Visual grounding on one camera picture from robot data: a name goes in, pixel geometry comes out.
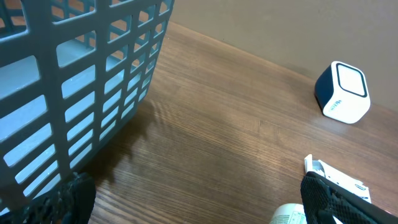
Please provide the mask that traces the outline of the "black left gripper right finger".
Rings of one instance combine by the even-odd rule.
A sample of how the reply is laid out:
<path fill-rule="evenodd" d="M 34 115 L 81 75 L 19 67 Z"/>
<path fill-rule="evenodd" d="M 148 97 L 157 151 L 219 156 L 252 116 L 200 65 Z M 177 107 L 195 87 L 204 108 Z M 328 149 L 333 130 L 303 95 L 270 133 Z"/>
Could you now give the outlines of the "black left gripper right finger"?
<path fill-rule="evenodd" d="M 334 182 L 310 171 L 300 193 L 308 223 L 397 223 L 396 216 L 371 203 L 369 189 L 358 181 Z"/>

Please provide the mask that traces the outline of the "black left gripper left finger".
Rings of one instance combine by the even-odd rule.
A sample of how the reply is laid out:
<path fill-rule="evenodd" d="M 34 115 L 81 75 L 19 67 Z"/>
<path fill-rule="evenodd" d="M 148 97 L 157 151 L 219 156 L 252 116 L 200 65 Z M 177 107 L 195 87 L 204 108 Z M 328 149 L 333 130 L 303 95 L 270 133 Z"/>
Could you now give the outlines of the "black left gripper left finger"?
<path fill-rule="evenodd" d="M 95 198 L 94 179 L 87 173 L 75 172 L 70 181 L 49 190 L 20 209 L 1 215 L 1 223 L 87 224 Z"/>

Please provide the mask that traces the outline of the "green lid jar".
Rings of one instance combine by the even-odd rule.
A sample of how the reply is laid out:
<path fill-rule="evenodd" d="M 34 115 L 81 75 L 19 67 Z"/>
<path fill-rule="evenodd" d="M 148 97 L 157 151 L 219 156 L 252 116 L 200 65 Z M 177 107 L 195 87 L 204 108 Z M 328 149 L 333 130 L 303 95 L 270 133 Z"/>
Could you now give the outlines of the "green lid jar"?
<path fill-rule="evenodd" d="M 286 203 L 274 212 L 270 224 L 307 224 L 302 204 Z"/>

